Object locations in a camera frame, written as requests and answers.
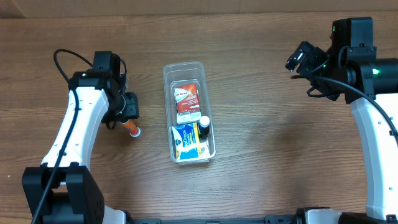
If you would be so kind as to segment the orange tube white caps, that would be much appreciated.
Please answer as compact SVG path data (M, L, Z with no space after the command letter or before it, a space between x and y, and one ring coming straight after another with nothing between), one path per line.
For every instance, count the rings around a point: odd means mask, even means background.
M129 134L136 138L141 134L141 130L135 125L133 120L129 119L121 124L128 130Z

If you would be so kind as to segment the red medicine box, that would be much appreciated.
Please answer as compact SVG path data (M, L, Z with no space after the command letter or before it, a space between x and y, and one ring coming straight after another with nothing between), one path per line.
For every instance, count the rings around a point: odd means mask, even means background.
M174 97L179 115L200 112L200 102L196 84L178 86L174 89Z

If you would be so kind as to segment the white medicine box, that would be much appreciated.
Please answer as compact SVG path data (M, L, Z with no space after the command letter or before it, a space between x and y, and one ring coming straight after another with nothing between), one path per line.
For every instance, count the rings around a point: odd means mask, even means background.
M201 118L201 112L184 112L184 113L177 113L177 124L187 124L187 123L194 123Z

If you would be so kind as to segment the blue yellow VapoDrops box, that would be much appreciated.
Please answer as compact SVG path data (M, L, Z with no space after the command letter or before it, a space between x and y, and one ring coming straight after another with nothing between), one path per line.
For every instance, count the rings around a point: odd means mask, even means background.
M202 157L197 123L172 126L176 159L196 159Z

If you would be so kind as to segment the dark bottle white cap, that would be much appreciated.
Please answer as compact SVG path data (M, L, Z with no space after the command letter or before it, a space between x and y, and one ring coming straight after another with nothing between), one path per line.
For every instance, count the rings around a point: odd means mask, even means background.
M206 139L210 132L210 118L208 116L202 116L198 122L199 137Z

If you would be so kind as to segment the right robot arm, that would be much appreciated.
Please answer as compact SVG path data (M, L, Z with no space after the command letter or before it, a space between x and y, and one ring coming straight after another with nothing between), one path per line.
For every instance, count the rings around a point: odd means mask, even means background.
M294 223L397 223L397 59L378 58L371 17L333 21L327 51L303 41L287 59L309 97L344 95L356 121L366 169L366 211L297 210Z

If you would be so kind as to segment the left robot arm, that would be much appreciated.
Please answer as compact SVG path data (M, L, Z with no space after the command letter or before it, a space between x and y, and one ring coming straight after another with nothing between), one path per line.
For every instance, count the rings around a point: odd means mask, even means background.
M125 61L111 51L97 51L89 69L67 77L68 106L57 137L38 167L26 167L22 186L32 223L132 223L129 212L107 206L90 172L101 124L118 123L138 137L135 93L128 92Z

